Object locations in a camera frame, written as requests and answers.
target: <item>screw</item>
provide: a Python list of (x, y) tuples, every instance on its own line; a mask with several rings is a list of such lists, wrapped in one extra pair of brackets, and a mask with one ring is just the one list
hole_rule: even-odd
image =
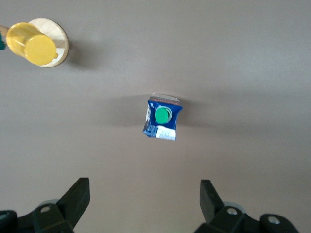
[(236, 209), (233, 209), (233, 208), (227, 209), (227, 212), (231, 215), (237, 215), (238, 214), (238, 211)]
[(269, 216), (268, 217), (268, 220), (269, 220), (269, 222), (271, 222), (272, 224), (276, 224), (276, 225), (278, 225), (278, 224), (280, 224), (281, 222), (280, 222), (280, 220), (278, 220), (276, 217), (274, 217), (274, 216)]
[(41, 213), (44, 213), (44, 212), (48, 212), (50, 210), (50, 207), (49, 206), (45, 206), (45, 207), (43, 207), (41, 210), (40, 210), (40, 212)]

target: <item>wooden disc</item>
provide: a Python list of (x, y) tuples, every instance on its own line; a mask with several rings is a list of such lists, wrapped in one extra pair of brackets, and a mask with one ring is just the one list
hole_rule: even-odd
[(69, 43), (65, 31), (52, 20), (46, 18), (36, 18), (29, 23), (35, 25), (44, 35), (51, 38), (56, 45), (56, 52), (58, 57), (52, 60), (50, 63), (40, 67), (55, 67), (61, 64), (68, 54)]

